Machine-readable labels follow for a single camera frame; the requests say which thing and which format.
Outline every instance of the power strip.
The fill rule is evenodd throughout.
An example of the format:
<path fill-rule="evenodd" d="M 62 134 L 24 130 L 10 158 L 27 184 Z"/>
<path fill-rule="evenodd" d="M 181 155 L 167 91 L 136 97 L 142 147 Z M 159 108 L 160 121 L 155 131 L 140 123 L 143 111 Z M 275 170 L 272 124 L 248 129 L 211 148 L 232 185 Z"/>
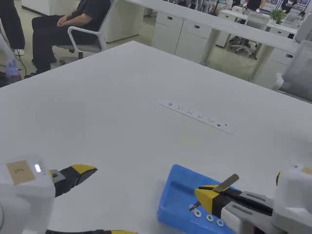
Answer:
<path fill-rule="evenodd" d="M 202 123 L 206 123 L 209 126 L 220 129 L 226 133 L 233 134 L 233 131 L 229 127 L 228 123 L 222 123 L 215 118 L 206 117 L 205 115 L 203 115 L 199 111 L 186 108 L 186 107 L 184 107 L 180 104 L 177 104 L 173 101 L 159 100 L 158 103 L 164 107 L 169 108 L 170 110 L 179 112 L 180 114 L 183 114 L 183 115 L 188 116 L 190 118 L 196 119 Z"/>

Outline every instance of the drawer cabinet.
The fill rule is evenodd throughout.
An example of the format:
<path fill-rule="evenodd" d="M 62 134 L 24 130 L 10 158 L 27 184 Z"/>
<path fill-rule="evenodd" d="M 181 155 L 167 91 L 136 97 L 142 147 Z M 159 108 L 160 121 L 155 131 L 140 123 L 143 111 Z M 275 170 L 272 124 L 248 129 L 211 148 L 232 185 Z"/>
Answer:
<path fill-rule="evenodd" d="M 276 73 L 283 73 L 292 58 L 293 54 L 289 52 L 273 49 L 270 58 L 263 66 L 259 76 L 255 80 L 255 83 L 272 89 L 276 83 Z"/>
<path fill-rule="evenodd" d="M 210 33 L 210 27 L 185 20 L 175 55 L 196 63 L 203 63 L 207 55 Z"/>
<path fill-rule="evenodd" d="M 183 19 L 158 12 L 152 46 L 156 49 L 175 54 Z"/>
<path fill-rule="evenodd" d="M 203 63 L 207 49 L 208 39 L 182 31 L 175 55 L 196 63 Z"/>
<path fill-rule="evenodd" d="M 174 55 L 179 36 L 180 30 L 173 30 L 170 26 L 156 23 L 152 46 Z"/>

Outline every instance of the person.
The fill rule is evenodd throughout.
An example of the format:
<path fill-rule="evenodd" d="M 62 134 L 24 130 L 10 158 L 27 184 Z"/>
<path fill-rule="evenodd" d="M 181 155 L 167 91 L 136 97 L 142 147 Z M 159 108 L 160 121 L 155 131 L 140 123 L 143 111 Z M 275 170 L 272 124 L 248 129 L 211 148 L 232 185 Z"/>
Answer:
<path fill-rule="evenodd" d="M 265 0 L 247 0 L 245 2 L 246 8 L 250 11 L 256 11 L 257 9 L 262 9 L 265 5 Z"/>
<path fill-rule="evenodd" d="M 303 20 L 304 16 L 306 15 L 306 13 L 304 11 L 299 13 L 299 16 L 301 17 L 301 20 Z"/>
<path fill-rule="evenodd" d="M 14 0 L 1 0 L 0 19 L 14 54 L 24 55 L 25 37 Z"/>
<path fill-rule="evenodd" d="M 285 13 L 288 14 L 291 11 L 292 7 L 295 6 L 297 3 L 297 0 L 283 0 L 281 5 L 282 10 L 284 10 Z"/>
<path fill-rule="evenodd" d="M 91 31 L 98 31 L 111 6 L 110 0 L 80 0 L 76 11 L 65 16 L 42 16 L 32 20 L 33 26 L 33 64 L 37 71 L 25 78 L 51 69 L 55 60 L 53 45 L 71 45 L 67 30 L 77 26 Z M 72 31 L 77 44 L 90 44 L 98 38 L 96 35 Z"/>

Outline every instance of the white table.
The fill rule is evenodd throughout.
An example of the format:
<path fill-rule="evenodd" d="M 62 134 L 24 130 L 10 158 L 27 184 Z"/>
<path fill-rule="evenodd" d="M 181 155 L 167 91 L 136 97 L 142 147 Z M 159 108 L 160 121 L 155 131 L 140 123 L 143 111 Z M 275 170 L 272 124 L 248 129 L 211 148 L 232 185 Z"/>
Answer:
<path fill-rule="evenodd" d="M 228 121 L 230 135 L 158 105 Z M 1 159 L 98 171 L 56 199 L 50 229 L 179 233 L 156 219 L 173 164 L 272 197 L 292 161 L 312 163 L 312 106 L 130 42 L 0 90 Z"/>
<path fill-rule="evenodd" d="M 106 41 L 112 42 L 137 35 L 142 26 L 145 7 L 212 28 L 204 63 L 209 61 L 220 32 L 227 32 L 263 44 L 263 53 L 257 60 L 251 79 L 257 77 L 274 48 L 290 53 L 295 53 L 298 48 L 298 43 L 294 40 L 162 0 L 116 0 L 104 22 Z"/>
<path fill-rule="evenodd" d="M 290 28 L 290 27 L 285 27 L 283 25 L 280 24 L 276 24 L 276 23 L 268 23 L 267 27 L 271 28 L 271 29 L 276 29 L 276 30 L 280 30 L 280 31 L 285 31 L 289 34 L 296 34 L 298 32 L 297 29 L 294 28 Z"/>
<path fill-rule="evenodd" d="M 75 10 L 78 0 L 21 0 L 23 9 L 44 15 L 66 15 Z"/>
<path fill-rule="evenodd" d="M 237 12 L 237 11 L 222 10 L 222 11 L 220 11 L 220 12 L 222 12 L 222 13 L 224 13 L 224 14 L 227 14 L 227 15 L 230 15 L 230 16 L 233 16 L 233 17 L 235 17 L 235 18 L 237 18 L 237 19 L 242 19 L 242 20 L 246 20 L 247 17 L 248 17 L 247 15 L 244 15 L 244 14 L 239 13 L 239 12 Z"/>

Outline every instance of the gray floor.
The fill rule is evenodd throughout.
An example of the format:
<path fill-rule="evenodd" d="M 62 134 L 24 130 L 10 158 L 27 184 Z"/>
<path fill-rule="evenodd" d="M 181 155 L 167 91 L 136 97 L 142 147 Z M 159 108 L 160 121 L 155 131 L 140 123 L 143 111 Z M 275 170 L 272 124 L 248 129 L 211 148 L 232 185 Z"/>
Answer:
<path fill-rule="evenodd" d="M 27 68 L 27 73 L 34 72 L 35 68 L 31 63 L 32 59 L 32 27 L 31 20 L 37 15 L 31 13 L 29 11 L 23 10 L 21 8 L 21 2 L 16 1 L 16 8 L 18 9 L 19 16 L 21 18 L 22 27 L 25 34 L 26 39 L 26 48 L 25 55 L 22 57 L 22 61 Z M 154 25 L 155 25 L 156 13 L 153 13 L 152 17 L 145 17 L 144 23 L 142 25 L 140 34 L 135 37 L 122 39 L 116 42 L 111 42 L 108 44 L 109 48 L 118 46 L 120 44 L 126 43 L 128 41 L 138 41 L 140 43 L 151 45 L 152 39 L 154 36 Z M 57 47 L 53 48 L 54 53 L 56 54 L 56 58 L 67 57 L 67 56 L 75 56 L 77 57 L 77 53 L 71 54 L 65 49 L 60 49 Z M 6 62 L 6 56 L 2 50 L 0 50 L 0 64 L 4 65 Z M 58 67 L 58 64 L 53 64 L 52 68 Z M 211 61 L 209 62 L 209 67 L 219 70 L 221 72 L 230 74 L 232 76 L 249 80 L 250 74 L 255 66 L 255 60 L 243 57 L 241 55 L 236 55 L 229 51 L 226 51 L 223 48 L 216 47 L 213 51 L 213 55 Z M 19 64 L 19 68 L 23 69 L 22 75 L 24 75 L 25 70 L 21 64 Z"/>

